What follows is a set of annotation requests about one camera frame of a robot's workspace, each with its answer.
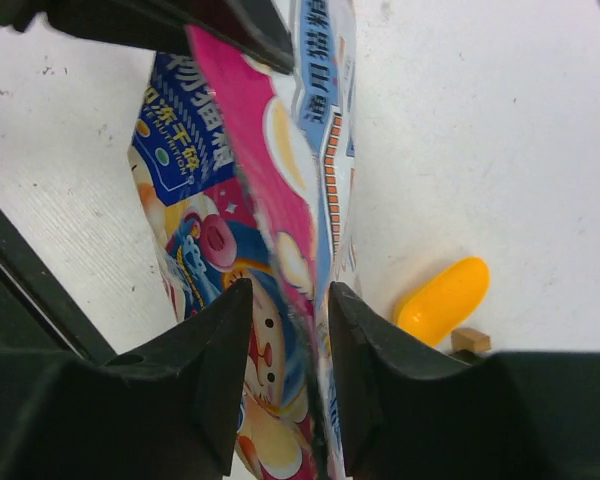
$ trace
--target cartoon character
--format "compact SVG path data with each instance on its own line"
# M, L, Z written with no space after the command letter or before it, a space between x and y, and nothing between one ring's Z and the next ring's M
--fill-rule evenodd
M258 480L313 480L309 444L292 428L243 396L236 453Z
M273 415L302 424L308 412L303 353L287 306L268 267L239 260L225 275L225 288L239 278L249 278L253 286L245 388Z
M213 277L230 267L237 253L235 237L217 213L204 218L195 208L181 217L178 228L165 245L193 291L189 309L199 310L220 295Z

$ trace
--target small wooden block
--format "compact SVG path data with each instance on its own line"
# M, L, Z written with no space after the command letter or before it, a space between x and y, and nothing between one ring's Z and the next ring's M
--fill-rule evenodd
M491 337L475 328L461 327L451 332L451 348L454 352L469 350L473 353L484 353L491 350Z

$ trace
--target white floor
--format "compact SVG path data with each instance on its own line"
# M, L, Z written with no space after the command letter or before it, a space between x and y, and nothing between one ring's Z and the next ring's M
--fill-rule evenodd
M469 323L496 348L600 350L597 3L356 5L367 301L386 314L479 255L492 287ZM172 325L125 157L150 63L0 31L0 206L120 351Z

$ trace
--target pink packaging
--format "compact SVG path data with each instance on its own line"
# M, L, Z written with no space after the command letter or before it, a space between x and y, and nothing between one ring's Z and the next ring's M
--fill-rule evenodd
M236 278L254 285L238 455L259 479L344 479L326 295L357 286L354 14L274 3L293 75L190 27L195 60L156 56L129 158L178 320Z

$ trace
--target yellow plastic object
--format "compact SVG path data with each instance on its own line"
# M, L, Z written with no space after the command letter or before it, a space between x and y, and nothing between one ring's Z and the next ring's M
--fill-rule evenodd
M478 257L460 260L398 301L393 323L435 347L480 305L489 289L489 268Z

